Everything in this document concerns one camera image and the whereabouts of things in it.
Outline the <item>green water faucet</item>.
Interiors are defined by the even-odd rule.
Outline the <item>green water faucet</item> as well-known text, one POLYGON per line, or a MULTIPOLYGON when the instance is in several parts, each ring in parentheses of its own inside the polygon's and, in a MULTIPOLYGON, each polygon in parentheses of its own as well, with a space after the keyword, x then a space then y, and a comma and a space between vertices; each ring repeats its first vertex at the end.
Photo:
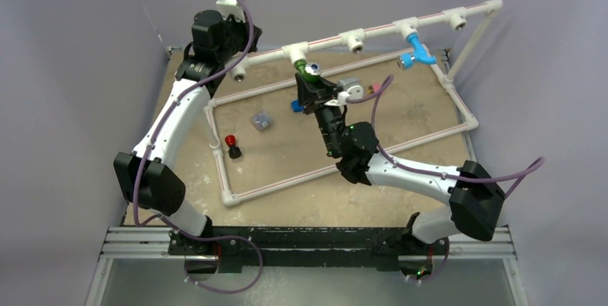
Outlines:
POLYGON ((316 62, 308 62, 305 59, 299 59, 293 63, 295 68, 295 79, 297 82, 304 81, 315 83, 319 81, 321 76, 320 65, 316 62))

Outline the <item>white PVC pipe frame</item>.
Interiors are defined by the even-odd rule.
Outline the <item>white PVC pipe frame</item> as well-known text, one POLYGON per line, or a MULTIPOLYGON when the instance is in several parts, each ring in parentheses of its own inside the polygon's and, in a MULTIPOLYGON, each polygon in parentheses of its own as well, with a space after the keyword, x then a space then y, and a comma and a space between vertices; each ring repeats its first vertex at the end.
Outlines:
MULTIPOLYGON (((264 63, 277 61, 279 59, 289 59, 290 62, 293 64, 299 59, 306 58, 306 55, 311 52, 334 47, 348 47, 348 50, 351 53, 358 54, 364 48, 365 39, 381 37, 389 34, 398 34, 402 36, 408 44, 410 44, 411 48, 406 48, 395 52, 371 57, 368 59, 363 59, 358 62, 352 62, 350 64, 344 64, 338 67, 332 67, 323 73, 323 76, 330 77, 343 72, 350 72, 352 70, 357 70, 381 62, 386 62, 390 59, 400 59, 403 54, 409 54, 410 59, 414 58, 413 61, 430 66, 432 71, 436 74, 438 82, 441 84, 445 92, 450 96, 455 107, 462 116, 462 122, 459 125, 453 126, 451 128, 431 133, 419 138, 415 138, 407 142, 399 143, 386 149, 388 153, 398 153, 406 149, 414 148, 425 143, 455 135, 457 133, 465 133, 467 131, 476 129, 479 126, 477 118, 468 109, 465 102, 458 95, 454 86, 454 79, 456 73, 459 71, 462 64, 467 59, 471 50, 479 42, 481 36, 485 33, 485 30, 488 28, 488 25, 491 23, 492 19, 498 15, 499 11, 502 8, 503 0, 488 0, 481 4, 447 9, 439 13, 430 14, 426 16, 409 17, 406 19, 394 21, 391 24, 384 24, 368 29, 353 29, 347 32, 340 33, 339 35, 334 37, 318 39, 312 42, 298 42, 294 44, 288 44, 281 47, 280 49, 274 49, 268 52, 257 53, 249 57, 245 57, 241 62, 236 65, 236 67, 232 70, 232 72, 229 73, 229 75, 237 81, 242 81, 247 75, 246 72, 247 68, 249 67, 254 67, 264 63), (420 42, 419 37, 417 38, 417 41, 413 41, 415 42, 415 44, 412 44, 410 43, 410 41, 407 41, 408 39, 410 39, 410 37, 418 35, 418 28, 429 26, 432 24, 449 24, 451 29, 459 31, 463 29, 466 25, 466 19, 468 17, 477 14, 483 14, 485 18, 479 23, 473 35, 471 36, 471 38, 469 38, 469 41, 465 45, 462 54, 460 55, 460 57, 457 58, 457 61, 454 63, 453 68, 447 74, 441 71, 436 61, 433 62, 433 60, 430 59, 431 56, 429 50, 425 45, 420 42), (415 57, 416 49, 424 53, 418 55, 425 58, 426 62, 423 62, 424 59, 418 59, 415 57)), ((283 80, 281 82, 256 87, 254 89, 237 92, 228 96, 223 96, 217 98, 217 100, 212 100, 210 101, 209 105, 204 108, 206 118, 209 123, 207 127, 210 130, 213 130, 216 141, 219 141, 217 135, 216 121, 214 118, 214 109, 216 107, 219 107, 220 105, 226 105, 231 102, 236 102, 239 100, 245 100, 254 96, 264 95, 266 93, 281 90, 286 87, 291 87, 294 86, 295 83, 296 81, 293 79, 283 80)), ((285 188, 302 184, 307 181, 312 181, 314 179, 321 178, 323 176, 327 176, 331 173, 337 172, 337 169, 335 167, 327 166, 249 191, 245 191, 242 193, 234 193, 229 185, 229 179, 223 160, 223 153, 220 153, 219 143, 209 144, 209 147, 213 150, 214 160, 217 165, 217 171, 220 180, 220 196, 222 199, 222 203, 226 207, 236 206, 241 202, 249 201, 251 199, 261 197, 272 192, 280 191, 285 188)))

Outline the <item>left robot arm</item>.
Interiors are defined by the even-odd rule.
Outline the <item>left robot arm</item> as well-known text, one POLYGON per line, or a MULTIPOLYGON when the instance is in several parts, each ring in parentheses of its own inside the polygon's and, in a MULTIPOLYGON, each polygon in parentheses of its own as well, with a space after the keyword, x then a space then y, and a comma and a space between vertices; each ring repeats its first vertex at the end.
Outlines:
POLYGON ((194 16, 191 33, 166 104, 140 143, 117 154, 113 167, 124 199, 133 205, 136 225, 144 224, 138 210, 149 210, 187 234, 186 246, 204 255, 214 245, 212 223, 186 200, 186 187, 173 171, 174 164, 193 121, 224 76, 256 51, 262 31, 248 17, 239 20, 205 10, 194 16))

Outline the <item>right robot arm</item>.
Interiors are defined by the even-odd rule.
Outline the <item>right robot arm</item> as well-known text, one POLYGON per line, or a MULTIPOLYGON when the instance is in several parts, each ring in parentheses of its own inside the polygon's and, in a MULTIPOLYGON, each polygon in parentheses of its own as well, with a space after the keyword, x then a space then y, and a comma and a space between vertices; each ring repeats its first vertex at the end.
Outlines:
POLYGON ((345 112, 329 105, 341 87, 323 77, 310 82, 300 73, 295 81, 303 112, 314 114, 326 154, 348 182, 402 188, 443 203, 436 211, 411 217, 402 235, 408 252, 418 254, 457 233, 492 240, 506 195, 481 164, 466 160, 461 166, 436 166, 391 156, 381 151, 371 123, 349 125, 345 112))

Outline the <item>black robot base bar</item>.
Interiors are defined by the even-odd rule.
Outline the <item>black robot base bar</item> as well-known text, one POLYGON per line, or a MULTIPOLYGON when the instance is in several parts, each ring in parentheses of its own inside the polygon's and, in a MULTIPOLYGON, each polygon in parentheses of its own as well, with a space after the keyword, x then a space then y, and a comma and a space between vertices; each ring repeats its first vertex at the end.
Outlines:
POLYGON ((446 239, 425 244, 401 227, 216 226, 206 241, 170 231, 168 254, 208 257, 221 273, 258 266, 363 267, 424 277, 448 247, 446 239))

